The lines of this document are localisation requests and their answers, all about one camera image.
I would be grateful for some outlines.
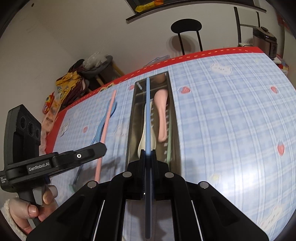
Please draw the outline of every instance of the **red tablecloth border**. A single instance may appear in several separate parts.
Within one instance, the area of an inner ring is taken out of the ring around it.
[[[65,109],[63,109],[57,115],[57,118],[54,122],[54,126],[46,138],[47,144],[46,144],[45,152],[51,153],[53,151],[54,144],[57,139],[57,135],[59,133],[59,129],[61,127],[61,124],[63,122],[63,119],[65,117],[67,110],[72,108],[73,106],[79,104],[80,102],[86,100],[87,98],[97,94],[102,88],[106,88],[110,84],[114,84],[114,85],[119,84],[125,80],[130,79],[130,78],[136,77],[141,74],[145,74],[145,73],[150,72],[155,69],[166,67],[168,65],[177,64],[177,63],[181,63],[181,62],[192,60],[192,59],[204,58],[204,57],[209,57],[209,56],[217,56],[217,55],[223,55],[223,54],[234,54],[234,53],[263,53],[263,52],[258,47],[233,47],[233,48],[206,50],[206,51],[202,51],[202,52],[191,53],[191,54],[171,58],[171,59],[162,61],[160,63],[152,64],[150,66],[136,70],[132,73],[126,74],[126,75],[124,75],[124,76],[122,76],[110,83],[107,83],[106,85],[96,89],[95,91],[92,91],[91,93],[89,93],[89,94],[83,96],[82,98],[80,98],[79,100],[75,101],[73,104],[71,104],[68,107],[66,107]]]

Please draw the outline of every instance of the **sleeve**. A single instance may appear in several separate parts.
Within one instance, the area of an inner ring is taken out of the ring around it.
[[[16,225],[16,223],[14,222],[14,220],[12,219],[11,215],[10,215],[10,211],[9,211],[9,199],[6,200],[6,202],[4,203],[4,206],[1,208],[1,212],[3,214],[3,216],[5,217],[6,221],[8,222],[8,224],[10,225],[10,227],[12,228],[12,230],[17,234],[17,236],[22,240],[25,241],[27,238],[27,235],[25,235],[20,229],[19,227]]]

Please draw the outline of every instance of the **pink spoon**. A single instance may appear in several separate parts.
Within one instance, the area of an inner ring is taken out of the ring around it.
[[[168,99],[168,91],[165,89],[161,89],[157,91],[153,99],[159,115],[159,133],[158,133],[159,142],[164,142],[168,136],[166,119],[165,119],[165,106],[166,106],[167,99]]]

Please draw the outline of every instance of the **camera lens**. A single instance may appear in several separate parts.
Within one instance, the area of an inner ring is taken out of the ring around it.
[[[32,136],[34,134],[34,125],[30,122],[28,126],[29,135]]]
[[[22,117],[20,119],[20,126],[22,129],[25,129],[25,127],[26,127],[26,118],[25,117]]]
[[[40,138],[40,130],[36,130],[36,137],[39,139]]]

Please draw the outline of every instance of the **blue plaid tablecloth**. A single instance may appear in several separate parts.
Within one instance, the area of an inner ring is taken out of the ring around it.
[[[125,170],[133,89],[138,80],[168,71],[176,108],[182,176],[206,180],[259,225],[270,240],[282,231],[296,208],[296,91],[263,53],[211,56],[160,68],[126,80],[69,109],[54,151],[88,146],[116,89],[101,181]],[[62,135],[63,127],[68,129]],[[94,178],[87,163],[78,187]],[[77,169],[52,178],[62,204],[72,194]],[[126,205],[123,236],[145,240],[143,203]],[[169,202],[153,206],[153,240],[173,240]]]

